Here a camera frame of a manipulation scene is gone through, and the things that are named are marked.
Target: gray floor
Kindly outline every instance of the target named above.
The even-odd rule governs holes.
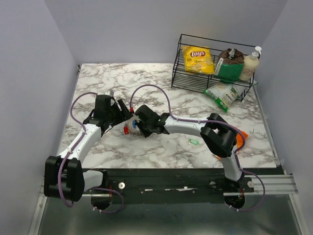
[[[252,206],[259,196],[248,198]],[[83,197],[69,209],[48,198],[41,235],[300,235],[287,195],[266,196],[252,212],[223,204],[127,205],[117,214],[92,211]]]

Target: bottle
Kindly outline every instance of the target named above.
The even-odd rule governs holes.
[[[255,47],[255,51],[251,55],[245,57],[245,64],[243,70],[239,76],[239,79],[242,81],[248,81],[252,76],[255,70],[259,66],[259,54],[261,54],[261,47]]]

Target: green and white bag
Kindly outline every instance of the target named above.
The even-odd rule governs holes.
[[[231,103],[242,94],[245,87],[237,86],[234,84],[219,82],[207,90],[204,93],[212,97],[215,102],[227,113]]]

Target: lays logo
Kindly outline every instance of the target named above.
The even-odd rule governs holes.
[[[200,57],[200,58],[202,58],[202,57],[205,56],[205,51],[192,51],[190,53],[190,56],[191,57]]]

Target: white marble surface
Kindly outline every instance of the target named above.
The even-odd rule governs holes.
[[[174,115],[208,117],[220,114],[229,124],[243,130],[249,137],[238,154],[243,167],[276,167],[272,149],[263,124],[254,91],[251,89],[242,103],[235,101],[225,114],[208,96],[201,93],[171,89],[172,64],[85,64],[82,65],[74,98],[92,91],[114,91],[115,99],[129,105],[133,91],[143,84],[163,88],[171,100]],[[82,97],[74,108],[74,115],[83,121],[94,107],[95,96]],[[168,112],[165,96],[153,87],[144,87],[134,97],[134,109],[142,104],[155,112]],[[125,135],[124,124],[115,126],[89,152],[83,167],[103,168],[197,168],[222,167],[199,137],[183,134],[157,135],[148,138]],[[81,127],[71,117],[67,120],[61,151],[75,138]],[[199,145],[188,142],[196,139]]]

